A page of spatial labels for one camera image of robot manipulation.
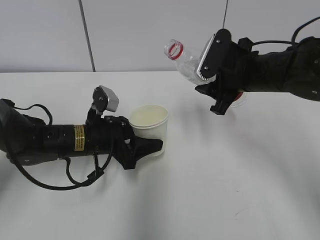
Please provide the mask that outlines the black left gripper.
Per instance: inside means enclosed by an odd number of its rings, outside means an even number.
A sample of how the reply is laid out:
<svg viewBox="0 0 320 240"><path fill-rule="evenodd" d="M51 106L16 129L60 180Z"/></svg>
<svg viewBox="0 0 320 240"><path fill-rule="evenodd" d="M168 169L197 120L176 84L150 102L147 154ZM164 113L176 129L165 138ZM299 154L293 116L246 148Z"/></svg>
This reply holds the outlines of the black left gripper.
<svg viewBox="0 0 320 240"><path fill-rule="evenodd" d="M128 119L123 116L96 116L86 121L84 129L86 153L111 153L124 170L135 169L138 160L163 148L161 139L134 136Z"/></svg>

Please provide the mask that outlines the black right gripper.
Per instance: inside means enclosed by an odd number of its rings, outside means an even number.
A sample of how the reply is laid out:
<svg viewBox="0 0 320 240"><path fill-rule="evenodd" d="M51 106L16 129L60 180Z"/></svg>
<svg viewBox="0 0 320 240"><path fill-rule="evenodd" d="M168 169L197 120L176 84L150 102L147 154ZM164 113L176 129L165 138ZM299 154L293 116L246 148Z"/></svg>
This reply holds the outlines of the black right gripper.
<svg viewBox="0 0 320 240"><path fill-rule="evenodd" d="M258 54L252 51L252 41L238 41L237 43L215 41L219 48L224 48L219 58L216 79L207 84L198 85L195 90L215 100L210 111L216 115L225 115L232 103L243 96L245 91L244 75L248 61Z"/></svg>

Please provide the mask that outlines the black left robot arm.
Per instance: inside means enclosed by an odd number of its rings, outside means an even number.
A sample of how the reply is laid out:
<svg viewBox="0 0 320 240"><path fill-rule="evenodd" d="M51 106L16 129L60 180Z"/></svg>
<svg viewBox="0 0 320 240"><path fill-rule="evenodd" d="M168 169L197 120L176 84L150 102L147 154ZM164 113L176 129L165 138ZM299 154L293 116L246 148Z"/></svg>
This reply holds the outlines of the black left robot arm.
<svg viewBox="0 0 320 240"><path fill-rule="evenodd" d="M0 120L18 162L33 166L62 158L111 155L125 170L139 159L161 151L161 139L134 134L127 118L101 117L89 111L86 124L46 124L42 119L19 113L8 99L0 101Z"/></svg>

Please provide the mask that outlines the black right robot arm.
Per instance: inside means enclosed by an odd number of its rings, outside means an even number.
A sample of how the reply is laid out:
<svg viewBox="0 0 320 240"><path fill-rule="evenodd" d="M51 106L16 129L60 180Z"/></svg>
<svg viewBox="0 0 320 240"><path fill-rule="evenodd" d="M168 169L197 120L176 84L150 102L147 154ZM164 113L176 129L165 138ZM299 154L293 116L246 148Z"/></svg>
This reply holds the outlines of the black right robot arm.
<svg viewBox="0 0 320 240"><path fill-rule="evenodd" d="M320 100L320 40L307 37L282 52L260 55L236 44L228 47L216 68L215 81L195 87L211 97L210 111L224 115L240 93L290 93L302 99Z"/></svg>

